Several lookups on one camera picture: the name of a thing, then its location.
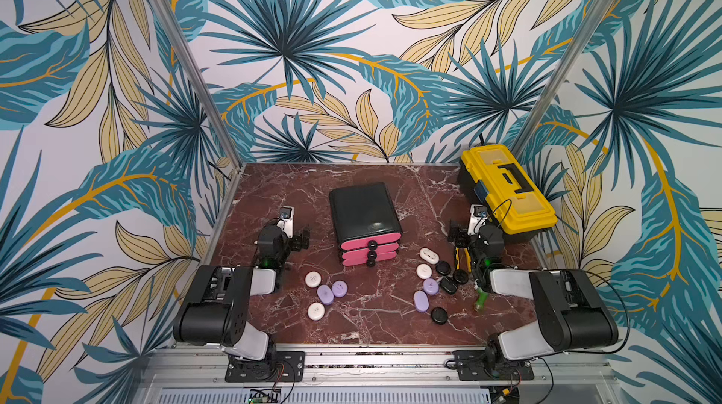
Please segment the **white round earphone case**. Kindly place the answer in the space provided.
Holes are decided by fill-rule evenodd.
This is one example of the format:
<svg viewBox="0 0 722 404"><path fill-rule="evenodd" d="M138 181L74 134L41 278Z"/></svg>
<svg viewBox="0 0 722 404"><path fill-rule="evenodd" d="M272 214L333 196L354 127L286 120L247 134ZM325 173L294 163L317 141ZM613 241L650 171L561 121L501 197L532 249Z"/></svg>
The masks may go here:
<svg viewBox="0 0 722 404"><path fill-rule="evenodd" d="M305 284L310 289L317 289L322 284L322 276L319 272L308 272L305 277Z"/></svg>
<svg viewBox="0 0 722 404"><path fill-rule="evenodd" d="M422 281L428 280L432 277L434 271L429 264L419 264L416 268L416 275Z"/></svg>
<svg viewBox="0 0 722 404"><path fill-rule="evenodd" d="M322 303L313 303L308 307L308 317L312 321L320 321L325 316L325 306Z"/></svg>

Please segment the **white oval earphone case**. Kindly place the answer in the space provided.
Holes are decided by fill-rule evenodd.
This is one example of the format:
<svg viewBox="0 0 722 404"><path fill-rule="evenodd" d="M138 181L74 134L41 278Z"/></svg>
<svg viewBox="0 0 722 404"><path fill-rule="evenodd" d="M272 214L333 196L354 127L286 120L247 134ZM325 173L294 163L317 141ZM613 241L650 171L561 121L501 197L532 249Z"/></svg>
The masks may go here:
<svg viewBox="0 0 722 404"><path fill-rule="evenodd" d="M440 257L434 251L426 247L419 250L419 257L430 265L436 265L440 261Z"/></svg>

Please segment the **black pink drawer cabinet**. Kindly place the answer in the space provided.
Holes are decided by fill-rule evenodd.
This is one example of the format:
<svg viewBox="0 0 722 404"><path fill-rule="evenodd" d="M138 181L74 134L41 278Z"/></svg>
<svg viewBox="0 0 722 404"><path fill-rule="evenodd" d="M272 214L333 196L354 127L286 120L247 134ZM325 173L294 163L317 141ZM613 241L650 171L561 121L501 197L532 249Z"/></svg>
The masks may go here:
<svg viewBox="0 0 722 404"><path fill-rule="evenodd" d="M383 182L334 189L329 193L329 202L338 249L343 242L349 240L391 232L400 232L403 235L393 200ZM372 268L380 262L383 261L370 259L357 266Z"/></svg>

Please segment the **pink top drawer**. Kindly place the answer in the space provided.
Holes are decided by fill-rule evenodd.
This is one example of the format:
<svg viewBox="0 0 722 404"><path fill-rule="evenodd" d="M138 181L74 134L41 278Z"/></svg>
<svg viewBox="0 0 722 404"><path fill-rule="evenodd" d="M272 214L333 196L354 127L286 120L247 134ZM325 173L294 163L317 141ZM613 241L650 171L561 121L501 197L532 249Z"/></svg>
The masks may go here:
<svg viewBox="0 0 722 404"><path fill-rule="evenodd" d="M367 249L370 247L378 247L387 244L394 244L402 238L402 233L391 232L387 234L375 235L363 237L355 240L349 240L343 242L340 245L340 250L343 252Z"/></svg>

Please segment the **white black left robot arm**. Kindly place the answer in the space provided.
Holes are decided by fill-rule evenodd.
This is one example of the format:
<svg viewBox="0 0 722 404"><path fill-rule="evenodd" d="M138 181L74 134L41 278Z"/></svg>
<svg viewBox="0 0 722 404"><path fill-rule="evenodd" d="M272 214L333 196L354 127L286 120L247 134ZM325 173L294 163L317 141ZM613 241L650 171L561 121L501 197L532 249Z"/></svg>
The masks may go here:
<svg viewBox="0 0 722 404"><path fill-rule="evenodd" d="M175 340L216 345L241 361L274 361L274 342L249 321L250 298L280 290L289 256L308 248L309 238L308 229L288 235L277 225L267 225L259 233L258 256L251 265L200 267L174 321Z"/></svg>

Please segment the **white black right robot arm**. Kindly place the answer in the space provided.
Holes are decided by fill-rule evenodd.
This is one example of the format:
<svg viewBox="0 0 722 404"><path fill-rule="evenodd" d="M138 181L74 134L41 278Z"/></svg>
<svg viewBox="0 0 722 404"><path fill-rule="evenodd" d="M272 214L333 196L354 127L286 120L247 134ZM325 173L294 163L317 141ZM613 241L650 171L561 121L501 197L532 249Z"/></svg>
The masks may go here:
<svg viewBox="0 0 722 404"><path fill-rule="evenodd" d="M501 229L491 224L463 227L449 222L447 240L466 254L466 274L481 298L511 296L532 302L536 319L490 336L483 362L489 368L559 353L605 354L620 341L590 273L579 269L518 269L503 263Z"/></svg>

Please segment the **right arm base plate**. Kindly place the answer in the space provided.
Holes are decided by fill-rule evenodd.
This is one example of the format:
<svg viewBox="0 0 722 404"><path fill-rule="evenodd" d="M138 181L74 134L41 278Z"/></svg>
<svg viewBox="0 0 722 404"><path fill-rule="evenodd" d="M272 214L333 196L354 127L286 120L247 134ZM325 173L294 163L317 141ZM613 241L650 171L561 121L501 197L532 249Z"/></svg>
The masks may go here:
<svg viewBox="0 0 722 404"><path fill-rule="evenodd" d="M460 381L532 381L530 362L510 361L486 351L453 351L444 366L457 372Z"/></svg>

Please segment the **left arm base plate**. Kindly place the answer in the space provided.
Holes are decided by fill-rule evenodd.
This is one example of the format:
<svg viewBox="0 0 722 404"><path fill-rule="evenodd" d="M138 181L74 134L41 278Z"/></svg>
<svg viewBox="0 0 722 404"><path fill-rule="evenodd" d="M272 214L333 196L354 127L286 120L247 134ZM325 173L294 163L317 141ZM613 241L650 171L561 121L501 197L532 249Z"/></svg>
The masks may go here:
<svg viewBox="0 0 722 404"><path fill-rule="evenodd" d="M277 351L263 360L229 357L226 383L299 383L304 378L304 351Z"/></svg>

